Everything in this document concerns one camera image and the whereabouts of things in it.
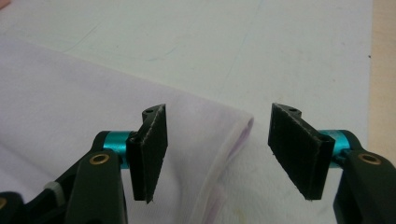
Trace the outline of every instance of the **fabric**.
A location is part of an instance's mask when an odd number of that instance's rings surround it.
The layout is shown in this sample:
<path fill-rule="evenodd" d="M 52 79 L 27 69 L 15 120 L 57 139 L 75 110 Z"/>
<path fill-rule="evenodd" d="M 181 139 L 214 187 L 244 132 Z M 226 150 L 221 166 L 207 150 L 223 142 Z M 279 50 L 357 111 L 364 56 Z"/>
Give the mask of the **fabric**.
<path fill-rule="evenodd" d="M 246 141 L 246 112 L 0 36 L 0 191 L 26 202 L 90 148 L 97 133 L 137 131 L 141 112 L 166 104 L 169 147 L 154 202 L 130 223 L 211 223 L 226 195 L 218 178 Z"/>

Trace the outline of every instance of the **white table surface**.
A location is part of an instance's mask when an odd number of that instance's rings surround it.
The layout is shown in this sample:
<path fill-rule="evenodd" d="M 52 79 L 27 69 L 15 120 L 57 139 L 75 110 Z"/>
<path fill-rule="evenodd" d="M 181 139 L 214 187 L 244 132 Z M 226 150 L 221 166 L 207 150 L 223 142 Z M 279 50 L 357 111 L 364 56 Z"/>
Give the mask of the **white table surface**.
<path fill-rule="evenodd" d="M 217 223 L 334 223 L 341 171 L 330 170 L 322 201 L 305 201 L 266 144 L 271 103 L 366 147 L 371 21 L 370 0 L 14 0 L 0 35 L 252 113 Z"/>

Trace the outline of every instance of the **blue metallic joint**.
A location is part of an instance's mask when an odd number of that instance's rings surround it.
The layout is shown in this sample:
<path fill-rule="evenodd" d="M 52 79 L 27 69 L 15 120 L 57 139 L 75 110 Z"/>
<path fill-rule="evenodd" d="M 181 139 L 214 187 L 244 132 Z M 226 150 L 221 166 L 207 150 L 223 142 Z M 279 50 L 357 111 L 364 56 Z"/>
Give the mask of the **blue metallic joint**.
<path fill-rule="evenodd" d="M 120 168 L 129 169 L 126 160 L 126 141 L 131 132 L 110 132 L 107 134 L 103 149 L 111 149 L 116 152 L 122 159 Z"/>
<path fill-rule="evenodd" d="M 350 152 L 350 144 L 347 137 L 340 130 L 320 130 L 322 134 L 329 135 L 335 140 L 334 149 L 332 151 L 331 168 L 342 166 L 347 154 Z"/>

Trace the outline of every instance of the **cloth fold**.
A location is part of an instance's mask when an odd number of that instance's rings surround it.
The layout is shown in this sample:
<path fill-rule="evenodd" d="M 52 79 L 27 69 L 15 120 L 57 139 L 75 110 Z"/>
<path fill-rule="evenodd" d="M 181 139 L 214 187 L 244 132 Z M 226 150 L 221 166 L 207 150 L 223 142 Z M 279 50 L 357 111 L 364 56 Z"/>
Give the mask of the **cloth fold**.
<path fill-rule="evenodd" d="M 215 220 L 226 197 L 217 181 L 247 140 L 250 114 L 4 36 L 0 71 L 0 191 L 30 201 L 97 133 L 135 131 L 144 109 L 166 104 L 169 147 L 154 202 L 133 201 L 122 171 L 129 222 Z"/>

